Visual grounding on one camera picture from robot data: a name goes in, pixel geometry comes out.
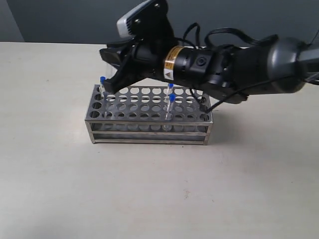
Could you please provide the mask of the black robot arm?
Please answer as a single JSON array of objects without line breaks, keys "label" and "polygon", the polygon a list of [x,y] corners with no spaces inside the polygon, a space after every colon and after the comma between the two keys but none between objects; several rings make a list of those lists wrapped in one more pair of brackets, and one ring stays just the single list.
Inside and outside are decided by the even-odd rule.
[{"label": "black robot arm", "polygon": [[294,38],[244,49],[233,45],[195,49],[176,40],[128,40],[109,43],[99,53],[117,70],[104,82],[110,93],[151,78],[239,104],[250,95],[291,94],[319,81],[319,47]]}]

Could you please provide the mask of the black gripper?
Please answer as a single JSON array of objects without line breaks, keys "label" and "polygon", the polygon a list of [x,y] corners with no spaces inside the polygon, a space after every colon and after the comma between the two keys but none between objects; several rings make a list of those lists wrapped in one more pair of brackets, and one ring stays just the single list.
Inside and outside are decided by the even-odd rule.
[{"label": "black gripper", "polygon": [[99,50],[102,60],[117,71],[109,81],[109,93],[135,84],[145,78],[165,81],[164,59],[172,49],[171,41],[110,42]]}]

